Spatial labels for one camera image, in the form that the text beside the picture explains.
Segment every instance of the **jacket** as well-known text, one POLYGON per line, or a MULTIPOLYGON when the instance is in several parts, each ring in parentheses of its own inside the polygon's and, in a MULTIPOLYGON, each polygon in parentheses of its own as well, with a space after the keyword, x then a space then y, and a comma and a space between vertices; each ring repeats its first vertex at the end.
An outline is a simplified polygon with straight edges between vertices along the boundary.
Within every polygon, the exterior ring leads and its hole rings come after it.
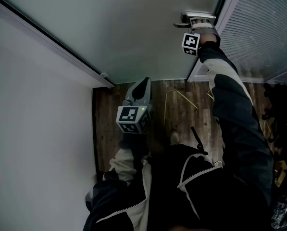
POLYGON ((268 227, 274 163, 250 95, 215 43, 205 44, 199 57, 209 70, 225 166, 183 145, 148 159, 145 136, 124 134, 110 170, 93 188, 84 231, 268 227))

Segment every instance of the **foot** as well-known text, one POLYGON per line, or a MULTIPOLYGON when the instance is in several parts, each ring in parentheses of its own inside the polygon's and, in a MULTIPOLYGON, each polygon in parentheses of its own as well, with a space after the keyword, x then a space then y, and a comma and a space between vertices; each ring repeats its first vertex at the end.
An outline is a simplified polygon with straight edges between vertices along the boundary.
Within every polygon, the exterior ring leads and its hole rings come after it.
POLYGON ((176 145, 180 143, 180 136, 176 130, 172 131, 170 134, 170 145, 176 145))

